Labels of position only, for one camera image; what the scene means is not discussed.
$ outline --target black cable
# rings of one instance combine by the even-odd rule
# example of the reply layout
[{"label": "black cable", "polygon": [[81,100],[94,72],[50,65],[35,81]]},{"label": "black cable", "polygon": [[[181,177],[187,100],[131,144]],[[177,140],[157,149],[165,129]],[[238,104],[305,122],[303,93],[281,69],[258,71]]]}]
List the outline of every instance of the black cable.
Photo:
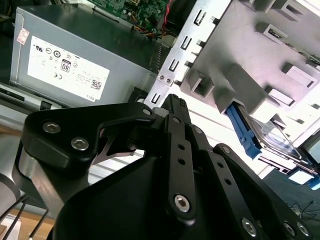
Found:
[{"label": "black cable", "polygon": [[25,201],[28,198],[27,195],[22,195],[14,204],[11,205],[0,217],[0,223],[5,219],[5,217],[14,209],[19,203]]},{"label": "black cable", "polygon": [[6,232],[6,234],[4,235],[2,240],[7,240],[8,239],[10,233],[14,229],[16,223],[18,222],[18,220],[19,220],[19,218],[20,218],[20,216],[22,214],[22,212],[24,211],[26,204],[27,204],[26,201],[24,201],[22,206],[21,206],[21,208],[20,208],[20,210],[19,210],[19,212],[18,212],[18,214],[16,215],[15,219],[13,220],[11,226],[9,227],[8,231]]},{"label": "black cable", "polygon": [[38,224],[35,226],[35,228],[33,229],[33,231],[31,232],[30,236],[29,236],[29,240],[31,240],[37,233],[37,231],[39,230],[39,228],[41,227],[42,223],[44,222],[44,220],[46,219],[47,215],[49,213],[49,210],[45,211],[45,213],[43,214],[43,216],[41,217],[40,221],[38,222]]},{"label": "black cable", "polygon": [[314,204],[314,203],[315,203],[315,201],[309,202],[309,204],[302,210],[301,215],[305,212],[305,210],[306,210],[311,204]]},{"label": "black cable", "polygon": [[6,21],[11,21],[12,18],[10,16],[7,16],[5,14],[0,13],[0,19],[4,19]]},{"label": "black cable", "polygon": [[313,200],[313,201],[309,202],[309,204],[308,204],[304,209],[302,209],[302,207],[300,206],[300,204],[297,203],[297,202],[295,202],[294,204],[292,204],[292,205],[290,206],[290,208],[292,209],[295,205],[297,205],[298,208],[299,208],[299,210],[301,211],[301,219],[304,220],[304,221],[308,221],[308,220],[314,219],[314,218],[317,216],[316,213],[312,213],[312,212],[320,211],[320,209],[318,209],[318,210],[312,210],[312,211],[306,211],[307,208],[308,208],[310,205],[314,204],[314,203],[315,203],[315,201]]},{"label": "black cable", "polygon": [[308,213],[314,213],[314,212],[319,212],[319,211],[320,211],[320,209],[317,209],[317,210],[305,211],[304,213],[308,214]]}]

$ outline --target metal plate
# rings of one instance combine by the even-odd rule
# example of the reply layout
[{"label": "metal plate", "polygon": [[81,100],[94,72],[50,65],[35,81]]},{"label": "metal plate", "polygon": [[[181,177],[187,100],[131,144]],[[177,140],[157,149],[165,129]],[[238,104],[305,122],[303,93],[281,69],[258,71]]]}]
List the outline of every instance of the metal plate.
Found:
[{"label": "metal plate", "polygon": [[299,102],[310,89],[282,72],[291,63],[315,79],[320,74],[306,66],[307,59],[285,44],[278,44],[256,31],[258,23],[267,23],[288,35],[287,41],[309,54],[320,56],[320,17],[305,9],[300,21],[290,21],[274,9],[268,13],[234,0],[213,35],[196,59],[181,85],[181,90],[196,99],[215,106],[213,95],[205,98],[191,93],[189,82],[193,71],[210,76],[213,83],[221,82],[229,65],[237,63],[263,88],[271,86]]},{"label": "metal plate", "polygon": [[174,81],[182,81],[188,66],[193,63],[230,0],[197,0],[190,12],[174,46],[164,61],[157,79],[145,100],[150,108],[159,107],[166,99]]}]

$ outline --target qr code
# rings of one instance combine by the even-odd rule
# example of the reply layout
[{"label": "qr code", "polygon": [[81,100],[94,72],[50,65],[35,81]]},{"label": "qr code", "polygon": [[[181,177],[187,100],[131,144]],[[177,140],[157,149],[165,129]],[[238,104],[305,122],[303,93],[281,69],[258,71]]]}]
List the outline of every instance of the qr code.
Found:
[{"label": "qr code", "polygon": [[92,80],[91,88],[99,91],[101,89],[101,85],[102,85],[101,82]]}]

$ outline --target black mechanical bracket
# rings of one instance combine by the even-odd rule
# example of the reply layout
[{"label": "black mechanical bracket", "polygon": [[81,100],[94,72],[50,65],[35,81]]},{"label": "black mechanical bracket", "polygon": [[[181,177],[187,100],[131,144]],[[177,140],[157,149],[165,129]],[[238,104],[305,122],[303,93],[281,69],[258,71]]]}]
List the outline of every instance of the black mechanical bracket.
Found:
[{"label": "black mechanical bracket", "polygon": [[[143,158],[88,185],[90,166],[137,149]],[[229,146],[210,146],[172,94],[154,111],[132,102],[32,113],[15,166],[22,190],[57,218],[48,239],[313,239]]]}]

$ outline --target green motherboard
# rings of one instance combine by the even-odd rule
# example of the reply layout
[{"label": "green motherboard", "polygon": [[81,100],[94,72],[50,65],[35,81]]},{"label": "green motherboard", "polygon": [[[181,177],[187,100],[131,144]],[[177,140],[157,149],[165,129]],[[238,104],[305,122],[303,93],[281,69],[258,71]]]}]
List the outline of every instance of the green motherboard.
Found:
[{"label": "green motherboard", "polygon": [[97,7],[127,22],[150,30],[158,26],[166,13],[168,0],[89,0]]}]

